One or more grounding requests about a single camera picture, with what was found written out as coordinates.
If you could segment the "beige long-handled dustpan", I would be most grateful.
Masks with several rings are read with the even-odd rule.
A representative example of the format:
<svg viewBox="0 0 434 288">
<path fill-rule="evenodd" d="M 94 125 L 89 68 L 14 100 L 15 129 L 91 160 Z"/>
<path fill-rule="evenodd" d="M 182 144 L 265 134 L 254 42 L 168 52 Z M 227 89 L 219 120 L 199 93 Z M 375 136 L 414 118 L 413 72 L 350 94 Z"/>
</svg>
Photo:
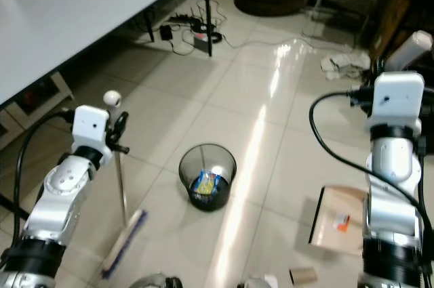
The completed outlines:
<svg viewBox="0 0 434 288">
<path fill-rule="evenodd" d="M 414 72 L 413 62 L 434 49 L 434 37 L 416 31 L 388 58 L 390 72 Z M 351 105 L 372 114 L 373 83 L 348 92 Z M 317 201 L 309 243 L 336 253 L 360 256 L 366 239 L 384 241 L 406 248 L 412 256 L 434 255 L 434 226 L 424 217 L 422 132 L 413 136 L 408 127 L 378 125 L 368 132 L 371 142 L 363 173 L 366 189 L 350 186 L 323 186 Z M 347 213 L 347 232 L 334 229 L 336 213 Z"/>
</svg>

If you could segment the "grey table with black legs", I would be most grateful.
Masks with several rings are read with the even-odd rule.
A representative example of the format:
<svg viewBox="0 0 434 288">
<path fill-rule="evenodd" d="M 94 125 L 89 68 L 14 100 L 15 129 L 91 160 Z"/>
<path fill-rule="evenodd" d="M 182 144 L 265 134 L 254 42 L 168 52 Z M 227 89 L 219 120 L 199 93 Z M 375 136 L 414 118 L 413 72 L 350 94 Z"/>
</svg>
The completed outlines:
<svg viewBox="0 0 434 288">
<path fill-rule="evenodd" d="M 156 0 L 0 0 L 0 108 Z"/>
</svg>

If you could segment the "grey robot foot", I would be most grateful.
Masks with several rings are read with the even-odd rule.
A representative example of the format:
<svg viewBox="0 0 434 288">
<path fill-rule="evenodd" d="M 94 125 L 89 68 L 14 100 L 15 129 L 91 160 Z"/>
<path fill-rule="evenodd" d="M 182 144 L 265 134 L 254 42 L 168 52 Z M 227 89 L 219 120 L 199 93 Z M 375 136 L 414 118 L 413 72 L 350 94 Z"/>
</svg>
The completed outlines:
<svg viewBox="0 0 434 288">
<path fill-rule="evenodd" d="M 177 276 L 161 273 L 150 274 L 137 280 L 130 288 L 184 288 L 182 280 Z"/>
<path fill-rule="evenodd" d="M 279 283 L 273 275 L 251 276 L 238 284 L 237 288 L 279 288 Z"/>
</svg>

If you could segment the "broom with white knob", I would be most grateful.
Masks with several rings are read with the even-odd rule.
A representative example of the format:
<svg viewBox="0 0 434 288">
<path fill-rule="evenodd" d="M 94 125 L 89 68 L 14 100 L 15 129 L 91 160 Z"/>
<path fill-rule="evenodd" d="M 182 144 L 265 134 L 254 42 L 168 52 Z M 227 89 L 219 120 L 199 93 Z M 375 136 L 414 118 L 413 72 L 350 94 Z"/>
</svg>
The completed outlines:
<svg viewBox="0 0 434 288">
<path fill-rule="evenodd" d="M 121 108 L 122 95 L 115 90 L 106 91 L 103 96 L 103 102 L 109 107 L 109 114 L 111 115 L 111 127 L 106 133 L 106 139 L 109 136 L 114 136 L 114 123 L 117 120 L 118 115 L 124 111 Z M 106 255 L 105 260 L 100 267 L 100 278 L 109 279 L 114 271 L 118 269 L 121 263 L 123 255 L 126 253 L 128 245 L 132 241 L 133 236 L 138 232 L 142 226 L 143 220 L 145 220 L 146 213 L 142 210 L 128 211 L 127 207 L 127 193 L 126 193 L 126 173 L 122 164 L 123 156 L 120 152 L 113 152 L 112 160 L 115 164 L 115 170 L 117 170 L 117 183 L 121 201 L 122 217 L 126 220 L 124 229 L 119 233 L 117 242 L 111 248 L 111 251 Z"/>
</svg>

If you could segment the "dark brown wooden furniture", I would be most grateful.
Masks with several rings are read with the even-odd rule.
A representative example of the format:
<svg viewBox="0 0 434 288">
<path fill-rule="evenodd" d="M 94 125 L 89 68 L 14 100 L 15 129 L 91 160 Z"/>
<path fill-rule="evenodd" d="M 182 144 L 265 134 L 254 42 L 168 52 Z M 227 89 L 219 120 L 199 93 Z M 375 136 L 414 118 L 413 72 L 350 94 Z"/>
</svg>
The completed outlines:
<svg viewBox="0 0 434 288">
<path fill-rule="evenodd" d="M 434 0 L 379 0 L 378 17 L 368 50 L 373 60 L 390 56 L 417 30 L 434 37 Z"/>
</svg>

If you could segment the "grey right robot foot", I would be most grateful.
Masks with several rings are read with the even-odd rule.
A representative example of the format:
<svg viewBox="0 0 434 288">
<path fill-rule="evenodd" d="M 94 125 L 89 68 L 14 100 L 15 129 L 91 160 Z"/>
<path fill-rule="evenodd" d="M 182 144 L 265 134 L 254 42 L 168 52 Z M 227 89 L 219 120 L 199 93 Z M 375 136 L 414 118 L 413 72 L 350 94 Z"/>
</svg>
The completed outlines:
<svg viewBox="0 0 434 288">
<path fill-rule="evenodd" d="M 251 276 L 238 284 L 237 288 L 279 288 L 279 283 L 273 275 Z"/>
</svg>

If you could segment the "grey box with red mark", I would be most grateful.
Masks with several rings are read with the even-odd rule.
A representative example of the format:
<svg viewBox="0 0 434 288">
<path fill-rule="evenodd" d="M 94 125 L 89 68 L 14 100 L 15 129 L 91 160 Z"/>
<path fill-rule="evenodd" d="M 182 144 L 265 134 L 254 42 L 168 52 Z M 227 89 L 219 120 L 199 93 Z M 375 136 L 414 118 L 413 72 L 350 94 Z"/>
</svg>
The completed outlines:
<svg viewBox="0 0 434 288">
<path fill-rule="evenodd" d="M 209 56 L 212 53 L 212 44 L 207 32 L 193 32 L 193 47 L 200 52 L 207 53 Z"/>
</svg>

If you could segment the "brown cardboard tube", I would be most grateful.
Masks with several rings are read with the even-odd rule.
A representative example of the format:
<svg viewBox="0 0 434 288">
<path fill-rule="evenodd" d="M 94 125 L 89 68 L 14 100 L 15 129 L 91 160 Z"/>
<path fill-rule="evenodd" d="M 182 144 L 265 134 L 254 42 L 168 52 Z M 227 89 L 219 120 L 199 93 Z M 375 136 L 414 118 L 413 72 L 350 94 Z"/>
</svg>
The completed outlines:
<svg viewBox="0 0 434 288">
<path fill-rule="evenodd" d="M 294 286 L 309 285 L 317 281 L 317 272 L 313 267 L 291 268 L 289 275 Z"/>
</svg>

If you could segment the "crumpled white cloth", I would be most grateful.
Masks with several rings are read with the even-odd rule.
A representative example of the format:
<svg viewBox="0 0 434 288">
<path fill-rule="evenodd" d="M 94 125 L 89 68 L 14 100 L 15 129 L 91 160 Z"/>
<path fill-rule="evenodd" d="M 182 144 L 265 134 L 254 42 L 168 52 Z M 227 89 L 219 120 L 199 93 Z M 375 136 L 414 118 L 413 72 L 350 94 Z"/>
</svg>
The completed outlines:
<svg viewBox="0 0 434 288">
<path fill-rule="evenodd" d="M 371 68 L 371 58 L 363 53 L 335 54 L 320 62 L 326 79 L 360 79 L 363 71 Z"/>
</svg>

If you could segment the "grey left robot foot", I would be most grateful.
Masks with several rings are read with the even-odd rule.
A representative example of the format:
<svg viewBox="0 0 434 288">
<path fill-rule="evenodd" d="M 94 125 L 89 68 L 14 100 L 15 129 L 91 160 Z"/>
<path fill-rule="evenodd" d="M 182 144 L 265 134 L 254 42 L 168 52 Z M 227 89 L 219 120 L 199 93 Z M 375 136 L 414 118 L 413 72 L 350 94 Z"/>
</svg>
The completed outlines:
<svg viewBox="0 0 434 288">
<path fill-rule="evenodd" d="M 137 280 L 130 288 L 184 288 L 182 280 L 177 276 L 161 273 L 150 274 Z"/>
</svg>

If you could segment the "blue and yellow packet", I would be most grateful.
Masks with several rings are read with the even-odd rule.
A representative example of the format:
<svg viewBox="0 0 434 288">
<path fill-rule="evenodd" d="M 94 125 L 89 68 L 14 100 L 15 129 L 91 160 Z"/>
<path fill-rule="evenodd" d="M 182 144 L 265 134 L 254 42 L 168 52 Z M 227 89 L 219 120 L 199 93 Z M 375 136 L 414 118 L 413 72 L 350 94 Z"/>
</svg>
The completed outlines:
<svg viewBox="0 0 434 288">
<path fill-rule="evenodd" d="M 191 190 L 193 193 L 199 195 L 214 195 L 219 191 L 221 180 L 220 174 L 202 170 L 197 179 L 192 183 Z"/>
</svg>

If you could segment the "black mesh waste bin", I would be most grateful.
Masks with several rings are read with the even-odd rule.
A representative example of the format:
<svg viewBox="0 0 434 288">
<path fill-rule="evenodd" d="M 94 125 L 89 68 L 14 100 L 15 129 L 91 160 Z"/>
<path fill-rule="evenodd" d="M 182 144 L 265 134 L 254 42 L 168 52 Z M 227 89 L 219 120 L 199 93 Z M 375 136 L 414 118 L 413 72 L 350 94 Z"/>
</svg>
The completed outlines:
<svg viewBox="0 0 434 288">
<path fill-rule="evenodd" d="M 220 165 L 231 168 L 231 174 L 222 179 L 219 191 L 214 195 L 199 195 L 191 190 L 192 183 L 197 179 L 202 170 L 208 170 L 211 166 Z M 231 195 L 232 182 L 237 173 L 235 155 L 229 149 L 219 144 L 204 143 L 193 146 L 185 152 L 179 163 L 179 176 L 182 185 L 193 207 L 210 213 L 219 210 L 227 204 Z"/>
</svg>

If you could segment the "black power strip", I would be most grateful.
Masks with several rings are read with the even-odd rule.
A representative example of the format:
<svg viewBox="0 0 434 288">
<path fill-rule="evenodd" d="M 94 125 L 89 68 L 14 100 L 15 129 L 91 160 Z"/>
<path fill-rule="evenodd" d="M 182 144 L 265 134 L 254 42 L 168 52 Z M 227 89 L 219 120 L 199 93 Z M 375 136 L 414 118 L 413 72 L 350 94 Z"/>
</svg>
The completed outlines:
<svg viewBox="0 0 434 288">
<path fill-rule="evenodd" d="M 196 16 L 190 16 L 186 14 L 170 16 L 170 18 L 167 19 L 167 22 L 168 24 L 189 26 L 190 28 L 194 28 L 194 29 L 202 25 L 201 18 L 196 18 Z"/>
</svg>

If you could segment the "white crumpled paper ball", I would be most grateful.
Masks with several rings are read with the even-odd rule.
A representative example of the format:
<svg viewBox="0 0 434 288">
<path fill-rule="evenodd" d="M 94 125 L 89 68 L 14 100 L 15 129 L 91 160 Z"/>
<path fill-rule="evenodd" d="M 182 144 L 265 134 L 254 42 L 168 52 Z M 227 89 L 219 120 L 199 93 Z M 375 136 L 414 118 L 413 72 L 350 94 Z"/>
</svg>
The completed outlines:
<svg viewBox="0 0 434 288">
<path fill-rule="evenodd" d="M 223 179 L 226 179 L 226 177 L 231 174 L 231 168 L 226 168 L 220 165 L 211 166 L 209 168 L 209 171 L 211 171 L 211 173 L 213 174 L 216 174 L 217 176 L 220 176 Z"/>
</svg>

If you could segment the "white cabinet frame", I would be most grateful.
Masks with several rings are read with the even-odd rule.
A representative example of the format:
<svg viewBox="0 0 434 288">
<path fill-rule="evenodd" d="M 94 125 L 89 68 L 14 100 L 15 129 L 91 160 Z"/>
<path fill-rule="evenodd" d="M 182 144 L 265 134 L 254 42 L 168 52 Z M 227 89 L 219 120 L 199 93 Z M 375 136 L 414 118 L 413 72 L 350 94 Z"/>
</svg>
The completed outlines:
<svg viewBox="0 0 434 288">
<path fill-rule="evenodd" d="M 62 102 L 73 98 L 71 89 L 59 73 L 46 75 L 10 97 L 2 105 L 1 121 L 4 134 L 0 147 L 6 148 L 35 121 L 49 114 Z"/>
</svg>

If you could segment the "orange and white scrap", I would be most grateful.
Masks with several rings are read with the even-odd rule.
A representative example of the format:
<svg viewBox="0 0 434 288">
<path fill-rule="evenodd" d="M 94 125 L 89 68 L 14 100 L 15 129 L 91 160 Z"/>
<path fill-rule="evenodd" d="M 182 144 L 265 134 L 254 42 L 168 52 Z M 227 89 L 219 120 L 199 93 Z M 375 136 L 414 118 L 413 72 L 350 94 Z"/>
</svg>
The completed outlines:
<svg viewBox="0 0 434 288">
<path fill-rule="evenodd" d="M 351 225 L 351 217 L 347 213 L 336 213 L 332 225 L 336 231 L 347 232 Z"/>
</svg>

